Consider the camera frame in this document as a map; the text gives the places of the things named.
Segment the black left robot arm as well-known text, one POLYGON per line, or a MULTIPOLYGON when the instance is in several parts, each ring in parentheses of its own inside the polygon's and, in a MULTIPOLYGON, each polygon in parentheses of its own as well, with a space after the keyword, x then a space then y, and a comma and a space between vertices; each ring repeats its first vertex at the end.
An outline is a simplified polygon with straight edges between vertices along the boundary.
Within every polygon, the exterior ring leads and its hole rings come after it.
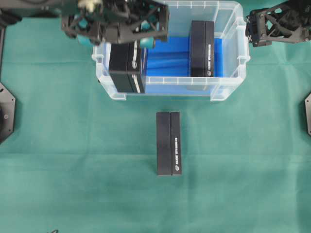
POLYGON ((2 0, 0 27, 23 18, 60 18, 61 29, 69 38, 82 37, 93 45, 102 42, 138 42, 154 47, 156 40, 169 37, 170 12, 154 0, 2 0))

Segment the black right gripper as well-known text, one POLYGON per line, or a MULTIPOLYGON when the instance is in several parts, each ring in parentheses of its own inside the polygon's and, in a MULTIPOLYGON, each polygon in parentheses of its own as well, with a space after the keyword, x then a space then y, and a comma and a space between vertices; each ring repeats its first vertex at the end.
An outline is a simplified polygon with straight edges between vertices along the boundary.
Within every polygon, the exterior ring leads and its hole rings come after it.
POLYGON ((273 42, 310 42, 311 2, 288 0, 270 8, 250 11, 246 17, 245 36, 253 47, 268 46, 273 42))

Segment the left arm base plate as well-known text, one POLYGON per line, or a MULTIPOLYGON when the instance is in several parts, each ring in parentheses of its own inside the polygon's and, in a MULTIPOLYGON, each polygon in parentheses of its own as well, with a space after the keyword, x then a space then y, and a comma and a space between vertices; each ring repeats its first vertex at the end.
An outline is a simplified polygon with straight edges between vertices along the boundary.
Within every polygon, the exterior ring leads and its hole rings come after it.
POLYGON ((14 132, 15 105, 15 97, 0 83, 0 143, 14 132))

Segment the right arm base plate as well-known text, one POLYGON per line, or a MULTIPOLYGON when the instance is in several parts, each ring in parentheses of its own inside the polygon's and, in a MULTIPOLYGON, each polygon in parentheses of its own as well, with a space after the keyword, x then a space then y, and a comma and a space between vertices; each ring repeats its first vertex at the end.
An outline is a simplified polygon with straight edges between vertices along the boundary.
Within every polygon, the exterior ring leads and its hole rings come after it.
POLYGON ((308 93, 298 105, 299 125, 301 130, 311 136, 311 94, 308 93))

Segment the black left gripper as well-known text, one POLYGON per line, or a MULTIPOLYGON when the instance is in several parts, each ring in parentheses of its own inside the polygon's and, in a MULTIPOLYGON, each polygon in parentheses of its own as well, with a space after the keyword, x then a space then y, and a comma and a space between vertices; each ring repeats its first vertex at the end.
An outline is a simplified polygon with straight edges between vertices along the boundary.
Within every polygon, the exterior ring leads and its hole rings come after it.
POLYGON ((138 42, 147 48, 156 40, 167 41, 169 8, 154 0, 79 0, 62 12, 62 30, 70 38, 86 37, 93 45, 102 42, 138 42))

